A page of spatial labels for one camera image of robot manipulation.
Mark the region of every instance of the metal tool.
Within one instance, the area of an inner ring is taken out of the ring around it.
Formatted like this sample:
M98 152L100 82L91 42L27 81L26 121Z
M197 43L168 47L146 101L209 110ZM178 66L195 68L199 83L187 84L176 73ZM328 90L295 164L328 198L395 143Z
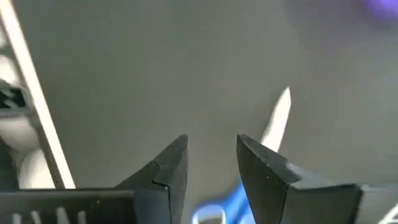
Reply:
M278 99L272 112L269 124L261 138L261 143L269 149L278 151L282 141L287 118L291 106L290 89L287 87ZM248 199L242 184L231 192L225 199L202 205L192 216L192 224L198 224L207 220L219 220L221 224L235 223L242 219L242 222L248 222L251 217Z

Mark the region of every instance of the gray background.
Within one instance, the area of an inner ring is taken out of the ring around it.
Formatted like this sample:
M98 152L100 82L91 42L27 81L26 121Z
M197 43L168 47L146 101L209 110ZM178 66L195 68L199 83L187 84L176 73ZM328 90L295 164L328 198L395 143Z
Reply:
M397 182L398 33L348 0L15 0L78 187L114 186L190 135L184 223L238 178L289 85L281 153Z

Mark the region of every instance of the black metal jaw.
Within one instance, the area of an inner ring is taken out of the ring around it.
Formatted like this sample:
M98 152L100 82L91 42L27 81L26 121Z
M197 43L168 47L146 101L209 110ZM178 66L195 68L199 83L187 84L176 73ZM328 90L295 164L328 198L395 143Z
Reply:
M237 154L257 224L398 223L398 188L342 184L291 164L245 135Z
M113 189L0 192L0 223L179 224L187 169L181 135Z

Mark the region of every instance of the gray surface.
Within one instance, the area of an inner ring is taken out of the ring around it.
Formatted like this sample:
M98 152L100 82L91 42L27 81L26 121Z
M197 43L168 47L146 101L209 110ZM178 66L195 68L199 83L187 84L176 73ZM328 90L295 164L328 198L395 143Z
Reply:
M347 0L16 0L75 182L113 186L190 135L185 223L238 177L287 86L281 153L397 182L398 34Z

